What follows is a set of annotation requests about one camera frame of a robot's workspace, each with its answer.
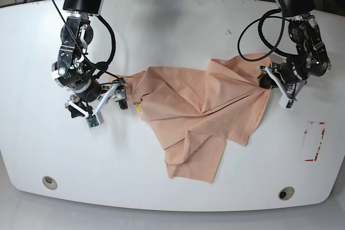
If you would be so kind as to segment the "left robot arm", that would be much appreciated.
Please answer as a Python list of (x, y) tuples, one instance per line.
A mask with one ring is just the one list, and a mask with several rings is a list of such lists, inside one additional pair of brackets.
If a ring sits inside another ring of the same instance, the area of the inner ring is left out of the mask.
[[(271, 62), (269, 65), (259, 66), (264, 72), (260, 80), (262, 88), (278, 88), (281, 91), (279, 104), (283, 108), (291, 108), (296, 101), (296, 96), (306, 84), (310, 76), (321, 77), (331, 69), (330, 59), (326, 47), (321, 39), (319, 25), (311, 11), (315, 9), (313, 0), (275, 0), (277, 9), (270, 10), (255, 23), (258, 25), (258, 34), (269, 52), (254, 61), (261, 61), (270, 54), (276, 53), (285, 58), (278, 64)], [(288, 24), (288, 36), (296, 45), (296, 54), (279, 50), (284, 29), (280, 30), (277, 42), (270, 44), (263, 34), (263, 24), (269, 18), (281, 14), (283, 24)]]

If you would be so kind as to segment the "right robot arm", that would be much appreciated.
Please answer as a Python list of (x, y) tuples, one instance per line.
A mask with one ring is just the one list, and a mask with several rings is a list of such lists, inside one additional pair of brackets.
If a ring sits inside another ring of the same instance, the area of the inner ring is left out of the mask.
[[(100, 109), (109, 99), (119, 104), (122, 110), (128, 108), (125, 80), (113, 76), (109, 83), (99, 83), (103, 74), (108, 74), (109, 65), (115, 57), (116, 39), (111, 26), (101, 16), (104, 0), (65, 0), (63, 10), (69, 16), (63, 19), (61, 47), (58, 59), (52, 65), (52, 77), (60, 86), (72, 91), (65, 107), (72, 118), (81, 116), (88, 122), (100, 122)], [(96, 16), (106, 27), (111, 37), (111, 52), (105, 61), (94, 63), (87, 57), (87, 48), (93, 39), (89, 18)]]

